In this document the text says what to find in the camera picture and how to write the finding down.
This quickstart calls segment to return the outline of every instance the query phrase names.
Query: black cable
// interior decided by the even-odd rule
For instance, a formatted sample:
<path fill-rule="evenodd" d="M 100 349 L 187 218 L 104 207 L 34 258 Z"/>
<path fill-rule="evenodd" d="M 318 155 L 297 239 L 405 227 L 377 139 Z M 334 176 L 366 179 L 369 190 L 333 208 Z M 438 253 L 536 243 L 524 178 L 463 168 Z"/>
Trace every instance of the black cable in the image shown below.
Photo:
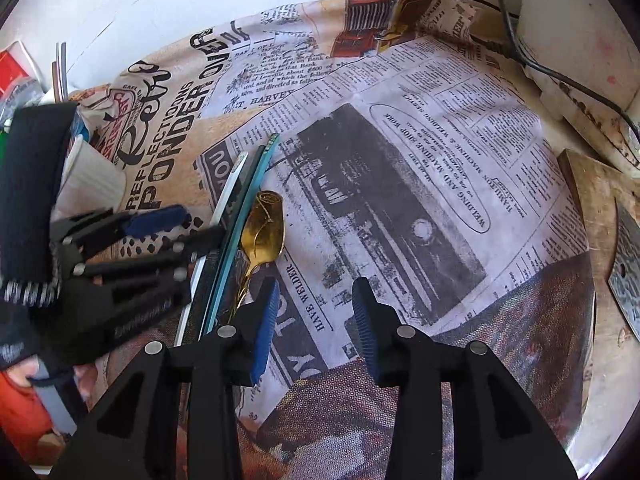
<path fill-rule="evenodd" d="M 498 6 L 500 8 L 500 13 L 502 15 L 502 21 L 504 22 L 504 28 L 507 31 L 507 37 L 509 38 L 511 46 L 513 47 L 513 59 L 517 60 L 523 65 L 531 67 L 533 70 L 537 70 L 538 72 L 542 72 L 543 74 L 546 74 L 549 77 L 558 79 L 558 81 L 561 81 L 569 86 L 572 86 L 573 88 L 579 90 L 583 94 L 586 94 L 589 97 L 595 99 L 596 101 L 601 102 L 605 106 L 611 108 L 615 113 L 617 113 L 620 117 L 622 117 L 625 120 L 626 124 L 629 125 L 629 127 L 631 128 L 631 131 L 634 133 L 636 140 L 638 141 L 638 143 L 640 143 L 640 130 L 638 130 L 638 125 L 635 124 L 631 120 L 631 117 L 629 117 L 629 115 L 621 107 L 615 104 L 615 102 L 607 99 L 606 97 L 601 96 L 597 92 L 594 92 L 593 90 L 587 88 L 586 86 L 581 85 L 577 81 L 574 81 L 573 79 L 559 72 L 556 72 L 555 70 L 552 70 L 546 66 L 540 65 L 535 60 L 528 57 L 527 54 L 523 51 L 522 47 L 520 46 L 520 43 L 516 38 L 515 32 L 513 30 L 513 23 L 511 23 L 511 20 L 507 13 L 504 0 L 498 0 Z M 635 153 L 634 155 L 636 156 L 636 158 L 640 156 L 638 153 Z"/>
<path fill-rule="evenodd" d="M 497 10 L 498 12 L 500 12 L 500 7 L 498 7 L 497 5 L 492 4 L 491 2 L 488 2 L 487 0 L 471 0 L 471 1 L 472 2 L 477 2 L 479 4 L 486 5 L 487 7 L 491 7 L 493 10 Z M 509 15 L 514 20 L 519 20 L 520 19 L 520 15 L 519 14 L 514 14 L 513 12 L 510 12 Z"/>

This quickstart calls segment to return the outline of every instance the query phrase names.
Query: wooden cutting board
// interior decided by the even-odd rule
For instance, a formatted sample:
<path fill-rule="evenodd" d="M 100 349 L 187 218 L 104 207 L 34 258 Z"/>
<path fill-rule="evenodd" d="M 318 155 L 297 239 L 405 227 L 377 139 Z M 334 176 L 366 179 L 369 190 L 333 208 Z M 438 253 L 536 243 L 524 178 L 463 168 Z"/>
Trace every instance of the wooden cutting board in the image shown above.
<path fill-rule="evenodd" d="M 596 290 L 591 386 L 568 450 L 583 478 L 615 444 L 640 399 L 640 343 L 607 284 L 616 251 L 616 200 L 640 219 L 640 180 L 571 150 L 558 161 L 584 219 Z"/>

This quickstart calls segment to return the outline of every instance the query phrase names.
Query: silver screw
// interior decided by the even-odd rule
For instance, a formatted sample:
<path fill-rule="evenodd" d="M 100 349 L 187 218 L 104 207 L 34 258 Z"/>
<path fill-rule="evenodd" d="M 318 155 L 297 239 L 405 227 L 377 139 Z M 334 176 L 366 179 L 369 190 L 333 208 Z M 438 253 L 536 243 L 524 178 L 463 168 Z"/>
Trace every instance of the silver screw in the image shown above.
<path fill-rule="evenodd" d="M 176 282 L 183 282 L 187 279 L 187 275 L 187 269 L 185 269 L 184 267 L 178 267 L 174 270 L 174 280 Z"/>
<path fill-rule="evenodd" d="M 82 276 L 85 269 L 85 264 L 76 264 L 76 266 L 74 267 L 74 276 Z"/>
<path fill-rule="evenodd" d="M 409 325 L 400 325 L 396 329 L 396 333 L 405 339 L 411 339 L 415 335 L 415 328 Z"/>
<path fill-rule="evenodd" d="M 218 335 L 220 337 L 233 337 L 236 335 L 236 327 L 233 325 L 223 325 L 218 329 Z"/>
<path fill-rule="evenodd" d="M 476 355 L 484 355 L 489 350 L 488 346 L 482 341 L 472 341 L 469 344 L 469 349 Z"/>
<path fill-rule="evenodd" d="M 145 345 L 145 352 L 149 355 L 156 355 L 159 351 L 162 350 L 162 343 L 159 341 L 152 341 L 151 343 L 147 343 Z"/>

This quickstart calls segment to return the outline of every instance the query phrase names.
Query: blue object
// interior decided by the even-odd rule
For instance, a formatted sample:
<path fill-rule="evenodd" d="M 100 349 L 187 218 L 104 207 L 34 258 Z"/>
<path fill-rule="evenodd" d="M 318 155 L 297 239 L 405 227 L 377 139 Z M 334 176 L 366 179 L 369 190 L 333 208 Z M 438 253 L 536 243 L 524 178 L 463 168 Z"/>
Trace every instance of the blue object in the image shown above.
<path fill-rule="evenodd" d="M 170 205 L 151 213 L 134 216 L 124 224 L 124 233 L 134 238 L 142 238 L 160 231 L 170 231 L 187 218 L 187 210 L 181 205 Z"/>
<path fill-rule="evenodd" d="M 351 289 L 351 303 L 358 327 L 358 336 L 362 346 L 362 354 L 367 364 L 367 371 L 374 381 L 380 378 L 380 366 L 378 363 L 378 340 L 373 330 L 371 318 L 367 310 L 368 304 L 376 304 L 377 300 L 366 278 L 358 278 L 353 282 Z"/>
<path fill-rule="evenodd" d="M 276 324 L 276 315 L 280 306 L 280 285 L 275 278 L 266 278 L 262 282 L 260 293 L 256 300 L 258 304 L 264 304 L 262 321 L 254 343 L 254 366 L 249 372 L 253 384 L 257 383 L 260 376 L 267 369 L 267 360 L 271 349 L 271 340 Z"/>
<path fill-rule="evenodd" d="M 220 260 L 220 270 L 216 276 L 213 292 L 209 297 L 207 317 L 204 323 L 204 333 L 209 333 L 213 330 L 218 308 L 220 307 L 220 301 L 222 300 L 222 294 L 225 291 L 226 280 L 229 277 L 229 271 L 231 270 L 234 258 L 236 257 L 236 250 L 238 250 L 242 229 L 244 229 L 246 219 L 254 205 L 255 197 L 258 195 L 258 191 L 260 191 L 262 178 L 264 177 L 264 173 L 267 171 L 269 161 L 271 160 L 271 154 L 273 153 L 273 149 L 278 143 L 279 138 L 279 134 L 273 134 L 269 137 L 269 141 L 267 142 L 264 152 L 262 152 L 262 156 L 260 157 L 260 161 L 258 162 L 258 167 L 256 168 L 254 176 L 251 179 L 251 183 L 249 184 L 247 194 L 244 197 L 244 201 L 242 201 L 240 212 L 238 213 L 238 220 L 236 221 L 229 238 L 229 245 L 226 247 L 225 253 Z"/>

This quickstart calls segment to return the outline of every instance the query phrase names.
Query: red container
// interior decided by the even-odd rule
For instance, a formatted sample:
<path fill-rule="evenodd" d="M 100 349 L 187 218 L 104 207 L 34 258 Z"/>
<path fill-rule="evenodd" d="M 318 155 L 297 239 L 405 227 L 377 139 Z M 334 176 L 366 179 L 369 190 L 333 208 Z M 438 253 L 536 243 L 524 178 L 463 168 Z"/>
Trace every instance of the red container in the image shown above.
<path fill-rule="evenodd" d="M 27 73 L 15 62 L 14 57 L 6 50 L 0 51 L 0 97 L 14 79 L 26 76 Z"/>

